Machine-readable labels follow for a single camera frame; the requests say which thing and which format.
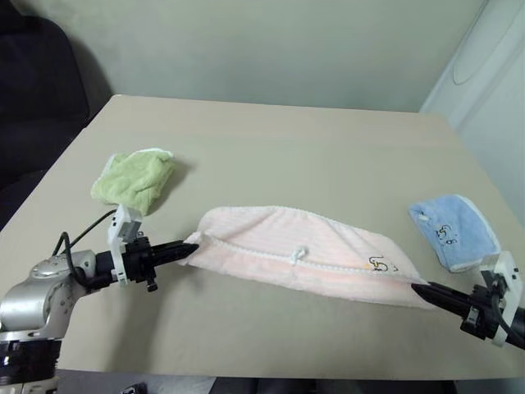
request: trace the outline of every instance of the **black object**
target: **black object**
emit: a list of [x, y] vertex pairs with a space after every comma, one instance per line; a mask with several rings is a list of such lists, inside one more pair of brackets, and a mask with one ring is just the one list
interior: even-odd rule
[[55, 376], [61, 341], [0, 342], [0, 387]]
[[75, 282], [77, 282], [79, 285], [87, 289], [91, 289], [91, 285], [88, 282], [88, 279], [85, 277], [84, 270], [80, 267], [75, 267], [73, 265], [73, 258], [71, 257], [71, 244], [69, 242], [69, 236], [67, 235], [67, 232], [64, 231], [60, 235], [57, 246], [55, 247], [55, 251], [53, 252], [52, 255], [54, 256], [57, 254], [57, 250], [59, 250], [60, 247], [62, 246], [62, 242], [64, 243], [67, 267], [69, 268], [71, 272], [71, 276], [73, 277], [73, 279], [75, 279]]
[[[494, 338], [500, 322], [492, 308], [493, 290], [475, 285], [472, 294], [467, 295], [434, 282], [428, 285], [413, 283], [412, 288], [424, 300], [460, 316], [463, 331], [481, 339]], [[507, 336], [506, 341], [525, 350], [525, 344], [520, 341], [525, 338], [525, 309], [518, 308], [510, 328], [517, 338]]]
[[125, 388], [120, 394], [148, 394], [148, 387], [146, 386], [146, 383], [137, 383]]
[[88, 119], [64, 32], [0, 0], [0, 230]]
[[[158, 289], [155, 282], [155, 277], [157, 277], [155, 267], [184, 259], [195, 252], [198, 247], [199, 245], [186, 244], [183, 241], [151, 246], [147, 236], [137, 238], [135, 241], [126, 244], [126, 252], [122, 254], [126, 276], [130, 281], [136, 283], [146, 281], [148, 291], [155, 291]], [[100, 284], [109, 286], [115, 282], [111, 275], [113, 269], [111, 252], [106, 251], [97, 254], [95, 281], [100, 281]], [[101, 288], [97, 286], [92, 285], [92, 288]]]

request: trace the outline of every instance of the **blue towel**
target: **blue towel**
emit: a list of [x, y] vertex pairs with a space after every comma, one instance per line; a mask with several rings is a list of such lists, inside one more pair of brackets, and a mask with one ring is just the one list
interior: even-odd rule
[[443, 195], [412, 205], [410, 216], [452, 273], [477, 266], [488, 254], [498, 254], [500, 243], [488, 221], [461, 195]]

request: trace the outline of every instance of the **beige table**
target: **beige table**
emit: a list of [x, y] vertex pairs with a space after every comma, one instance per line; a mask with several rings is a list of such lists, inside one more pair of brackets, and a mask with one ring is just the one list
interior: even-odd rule
[[[0, 234], [0, 294], [108, 207], [89, 188], [114, 152], [173, 151], [180, 170], [143, 229], [153, 243], [191, 233], [210, 208], [287, 205], [380, 232], [427, 280], [463, 291], [407, 207], [471, 198], [525, 271], [523, 229], [439, 117], [395, 112], [113, 97]], [[107, 226], [78, 249], [107, 249]], [[259, 377], [456, 379], [525, 374], [525, 352], [480, 341], [460, 319], [331, 299], [197, 268], [163, 266], [160, 290], [112, 286], [79, 302], [62, 346], [68, 369]]]

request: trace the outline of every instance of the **black chair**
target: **black chair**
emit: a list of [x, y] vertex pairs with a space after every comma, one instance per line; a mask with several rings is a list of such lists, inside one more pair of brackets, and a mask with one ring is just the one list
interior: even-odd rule
[[0, 230], [88, 120], [64, 32], [0, 0]]

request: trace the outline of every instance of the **wrinkled fabric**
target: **wrinkled fabric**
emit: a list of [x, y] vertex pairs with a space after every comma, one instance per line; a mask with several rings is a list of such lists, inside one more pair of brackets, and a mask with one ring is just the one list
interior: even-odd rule
[[215, 208], [186, 242], [182, 264], [347, 300], [430, 309], [425, 283], [389, 238], [294, 208]]
[[173, 153], [144, 149], [111, 156], [91, 188], [91, 196], [105, 204], [122, 204], [148, 214], [175, 169]]
[[443, 195], [409, 209], [443, 267], [460, 273], [501, 252], [500, 242], [476, 205], [461, 195]]

